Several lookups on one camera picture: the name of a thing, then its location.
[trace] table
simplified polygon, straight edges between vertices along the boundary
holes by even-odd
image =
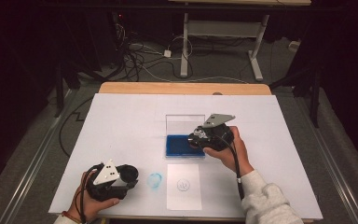
[[[191,3],[214,3],[214,4],[239,4],[239,5],[283,5],[283,6],[309,6],[310,0],[172,0],[174,2]],[[257,52],[260,49],[264,32],[267,28],[269,15],[264,15],[261,22],[238,22],[238,21],[191,21],[188,13],[185,13],[183,32],[183,53],[181,61],[181,77],[187,77],[188,65],[188,36],[189,35],[214,35],[234,37],[255,37],[255,47],[248,51],[249,60],[257,81],[263,80],[260,66],[257,62]]]
[[[243,220],[235,175],[220,161],[210,157],[195,161],[170,160],[163,153],[166,115],[207,114],[211,110],[235,113],[235,124],[244,135],[253,164],[260,167],[258,170],[267,180],[282,187],[292,206],[306,221],[322,218],[279,104],[270,95],[268,86],[261,84],[104,83],[94,97],[49,212],[56,214],[65,209],[72,197],[68,192],[77,187],[78,176],[93,162],[111,159],[108,155],[116,158],[116,165],[136,166],[140,176],[137,186],[129,191],[120,206],[103,210],[102,217]],[[276,160],[273,151],[285,156],[278,156]],[[274,157],[268,165],[264,164],[266,153]],[[283,164],[280,172],[289,174],[281,176],[271,172],[277,170],[274,163],[278,161]],[[167,181],[164,179],[167,167],[193,163],[200,168],[202,209],[167,209],[167,183],[164,182]],[[165,183],[158,190],[150,189],[146,184],[148,176],[155,173],[161,174]]]

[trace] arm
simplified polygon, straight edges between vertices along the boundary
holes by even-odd
[[[75,223],[81,223],[80,218],[80,212],[78,211],[78,208],[80,207],[80,191],[81,191],[81,184],[82,181],[80,181],[80,186],[77,188],[74,199],[72,200],[72,204],[69,207],[69,210],[67,212],[62,212],[54,222],[54,224],[75,224]],[[84,190],[84,198],[83,198],[83,205],[84,205],[84,215],[86,217],[87,221],[93,220],[99,211],[112,207],[120,202],[120,199],[112,198],[108,199],[103,202],[98,202],[94,199],[92,199],[89,195],[89,193]]]
[[[242,208],[246,215],[246,223],[303,223],[295,210],[290,207],[281,189],[275,184],[267,184],[250,164],[246,146],[238,129],[236,127],[230,129],[234,134],[233,145],[237,150],[241,184],[245,192]],[[215,151],[206,147],[204,151],[221,160],[227,168],[235,172],[234,158],[228,148]]]

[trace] blue ink smudge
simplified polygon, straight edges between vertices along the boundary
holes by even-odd
[[[153,173],[147,178],[147,185],[152,189],[157,189],[161,183],[162,176],[158,173]]]

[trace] sleeve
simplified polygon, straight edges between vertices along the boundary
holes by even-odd
[[[303,223],[281,189],[275,184],[267,184],[257,170],[242,176],[241,182],[245,192],[242,208],[246,224]]]
[[[54,224],[77,224],[77,222],[73,221],[69,217],[65,217],[63,215],[59,215],[55,220]]]

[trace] paper card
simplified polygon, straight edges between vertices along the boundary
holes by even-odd
[[[168,164],[167,209],[202,210],[198,164]]]

